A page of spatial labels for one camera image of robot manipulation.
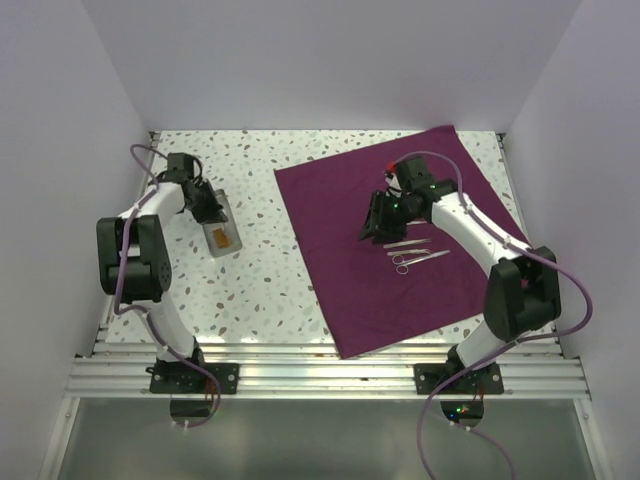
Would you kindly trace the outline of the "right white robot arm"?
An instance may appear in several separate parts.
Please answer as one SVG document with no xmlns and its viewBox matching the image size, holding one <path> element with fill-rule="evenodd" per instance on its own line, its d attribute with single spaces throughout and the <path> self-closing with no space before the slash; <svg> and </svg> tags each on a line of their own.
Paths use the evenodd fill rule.
<svg viewBox="0 0 640 480">
<path fill-rule="evenodd" d="M 387 187 L 372 193 L 359 237 L 375 244 L 404 239 L 418 219 L 454 239 L 487 278 L 483 320 L 450 349 L 445 379 L 468 392 L 481 380 L 491 354 L 559 317 L 561 299 L 556 257 L 512 238 L 462 190 L 462 180 L 438 180 L 421 154 L 406 156 L 385 173 Z"/>
</svg>

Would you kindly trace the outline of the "silver surgical scissors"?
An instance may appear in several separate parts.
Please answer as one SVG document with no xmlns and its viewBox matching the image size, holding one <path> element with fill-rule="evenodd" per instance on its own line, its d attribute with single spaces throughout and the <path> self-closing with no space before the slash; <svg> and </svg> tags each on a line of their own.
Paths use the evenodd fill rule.
<svg viewBox="0 0 640 480">
<path fill-rule="evenodd" d="M 443 250 L 438 252 L 420 251 L 419 254 L 415 255 L 394 254 L 391 256 L 391 260 L 397 274 L 407 275 L 411 266 L 448 255 L 449 253 L 449 250 Z"/>
</svg>

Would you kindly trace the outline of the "curved silver tweezers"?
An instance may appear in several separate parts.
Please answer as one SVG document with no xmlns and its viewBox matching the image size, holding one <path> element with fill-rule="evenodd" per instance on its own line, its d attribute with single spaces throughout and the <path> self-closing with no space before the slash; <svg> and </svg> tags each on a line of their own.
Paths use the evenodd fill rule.
<svg viewBox="0 0 640 480">
<path fill-rule="evenodd" d="M 400 248 L 400 247 L 406 247 L 406 246 L 420 245 L 420 244 L 429 243 L 429 242 L 431 242 L 431 238 L 404 240 L 404 241 L 400 241 L 400 242 L 384 244 L 383 248 L 384 249 L 393 249 L 393 248 Z"/>
</svg>

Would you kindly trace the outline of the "orange bandage strip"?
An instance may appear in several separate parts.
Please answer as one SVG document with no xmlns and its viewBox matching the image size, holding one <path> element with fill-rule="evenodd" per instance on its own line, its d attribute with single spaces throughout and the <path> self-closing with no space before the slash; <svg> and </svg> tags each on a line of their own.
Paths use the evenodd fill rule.
<svg viewBox="0 0 640 480">
<path fill-rule="evenodd" d="M 216 228 L 212 232 L 213 245 L 216 250 L 228 250 L 235 245 L 234 238 L 224 228 Z"/>
</svg>

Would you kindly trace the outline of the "purple cloth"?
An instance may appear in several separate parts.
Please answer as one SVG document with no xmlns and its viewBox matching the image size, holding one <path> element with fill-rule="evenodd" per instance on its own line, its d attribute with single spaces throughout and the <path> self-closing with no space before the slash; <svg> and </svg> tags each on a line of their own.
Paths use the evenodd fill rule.
<svg viewBox="0 0 640 480">
<path fill-rule="evenodd" d="M 409 227 L 410 239 L 429 239 L 441 255 L 405 275 L 382 246 L 359 238 L 372 193 L 386 185 L 386 168 L 416 151 L 431 152 L 427 166 L 438 180 L 460 172 L 472 202 L 507 233 L 525 237 L 451 125 L 276 170 L 319 307 L 344 359 L 418 336 L 452 333 L 460 342 L 482 320 L 486 277 L 445 232 Z"/>
</svg>

